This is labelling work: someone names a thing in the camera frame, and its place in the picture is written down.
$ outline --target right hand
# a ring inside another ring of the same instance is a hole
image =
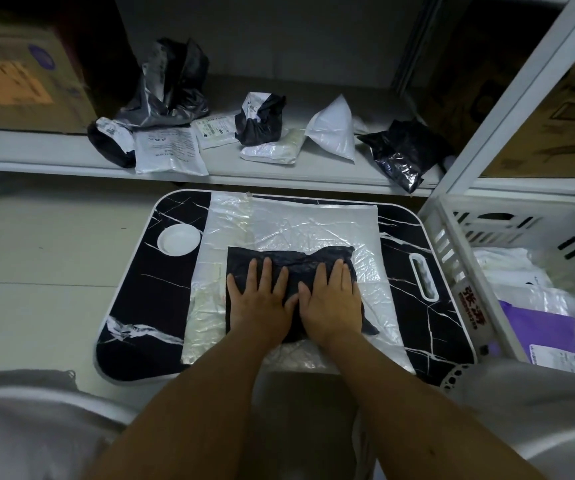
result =
[[[338,334],[361,333],[361,294],[343,259],[334,263],[329,281],[325,264],[319,263],[311,293],[299,282],[298,303],[308,337],[324,349]]]

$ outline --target white plastic basket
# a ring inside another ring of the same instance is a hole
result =
[[[479,357],[497,341],[528,362],[472,248],[526,248],[556,288],[575,295],[575,205],[448,195],[430,204],[423,223]]]

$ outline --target lap desk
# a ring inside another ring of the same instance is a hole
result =
[[[150,215],[95,346],[119,383],[189,367],[226,334],[228,247],[312,254],[353,246],[365,318],[377,348],[439,385],[474,349],[419,218],[399,205],[179,190]],[[310,340],[282,344],[272,370],[335,372]]]

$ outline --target left hand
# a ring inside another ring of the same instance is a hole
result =
[[[278,346],[288,334],[298,294],[292,295],[283,306],[288,286],[288,268],[283,266],[272,290],[272,260],[265,258],[263,261],[258,288],[256,266],[256,259],[251,260],[244,293],[237,288],[235,277],[228,274],[226,283],[232,302],[230,324],[233,331],[243,329],[257,333],[270,350]]]

